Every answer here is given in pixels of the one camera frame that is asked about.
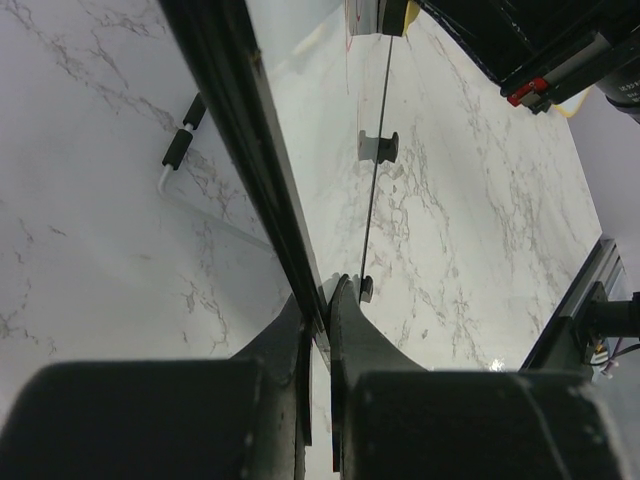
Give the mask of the yellow black eraser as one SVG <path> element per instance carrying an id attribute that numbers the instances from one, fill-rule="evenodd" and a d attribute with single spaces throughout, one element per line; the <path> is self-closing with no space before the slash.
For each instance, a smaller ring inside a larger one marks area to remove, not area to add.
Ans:
<path id="1" fill-rule="evenodd" d="M 380 0 L 378 4 L 378 32 L 402 37 L 418 17 L 420 6 L 412 0 Z"/>

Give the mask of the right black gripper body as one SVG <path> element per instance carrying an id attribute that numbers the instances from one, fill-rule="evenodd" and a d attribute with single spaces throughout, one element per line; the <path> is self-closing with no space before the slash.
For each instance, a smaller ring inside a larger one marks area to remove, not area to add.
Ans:
<path id="1" fill-rule="evenodd" d="M 415 2 L 512 106 L 538 114 L 595 86 L 638 119 L 638 2 Z"/>

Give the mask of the black-framed whiteboard with writing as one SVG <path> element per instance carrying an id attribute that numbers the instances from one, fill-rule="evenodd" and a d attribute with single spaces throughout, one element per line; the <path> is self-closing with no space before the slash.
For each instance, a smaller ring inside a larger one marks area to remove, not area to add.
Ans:
<path id="1" fill-rule="evenodd" d="M 165 1 L 162 12 L 316 345 L 364 276 L 392 39 L 382 1 Z"/>

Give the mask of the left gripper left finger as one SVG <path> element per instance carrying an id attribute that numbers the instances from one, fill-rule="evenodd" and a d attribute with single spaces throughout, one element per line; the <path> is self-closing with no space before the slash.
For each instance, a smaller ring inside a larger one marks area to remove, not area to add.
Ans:
<path id="1" fill-rule="evenodd" d="M 5 479 L 301 479 L 311 334 L 297 302 L 228 359 L 40 369 L 1 432 Z"/>

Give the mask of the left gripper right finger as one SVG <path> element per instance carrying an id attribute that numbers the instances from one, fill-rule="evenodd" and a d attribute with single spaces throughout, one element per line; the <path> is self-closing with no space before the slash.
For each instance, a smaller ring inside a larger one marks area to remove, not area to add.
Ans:
<path id="1" fill-rule="evenodd" d="M 584 350 L 630 332 L 592 300 Z M 330 302 L 333 468 L 344 479 L 626 479 L 628 447 L 591 379 L 570 371 L 430 371 L 364 315 L 348 276 Z"/>

